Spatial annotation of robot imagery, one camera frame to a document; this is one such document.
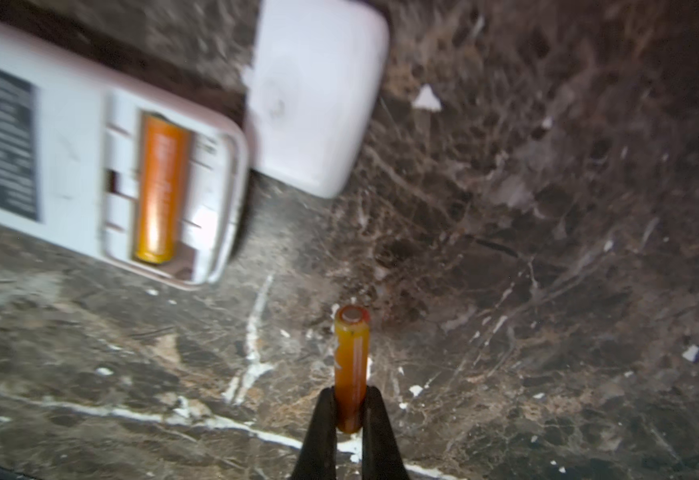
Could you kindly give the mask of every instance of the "black label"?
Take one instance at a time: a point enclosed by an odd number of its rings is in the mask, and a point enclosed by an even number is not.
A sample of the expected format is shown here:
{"label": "black label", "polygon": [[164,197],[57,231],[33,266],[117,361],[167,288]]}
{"label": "black label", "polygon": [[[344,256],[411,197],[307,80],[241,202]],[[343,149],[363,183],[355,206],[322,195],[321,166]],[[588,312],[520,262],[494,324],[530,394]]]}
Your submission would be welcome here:
{"label": "black label", "polygon": [[38,221],[35,88],[0,71],[0,208]]}

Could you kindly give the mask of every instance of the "battery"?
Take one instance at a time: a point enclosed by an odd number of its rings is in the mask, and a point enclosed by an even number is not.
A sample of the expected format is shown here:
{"label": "battery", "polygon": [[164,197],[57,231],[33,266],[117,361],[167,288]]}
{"label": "battery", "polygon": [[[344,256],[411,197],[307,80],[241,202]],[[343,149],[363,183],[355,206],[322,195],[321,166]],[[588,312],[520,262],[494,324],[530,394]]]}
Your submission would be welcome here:
{"label": "battery", "polygon": [[145,113],[142,116],[142,174],[134,256],[164,264],[174,256],[192,132]]}
{"label": "battery", "polygon": [[368,364],[368,310],[347,305],[336,312],[336,354],[334,356],[334,396],[338,415],[336,427],[344,433],[360,430],[360,408],[365,399],[365,368]]}

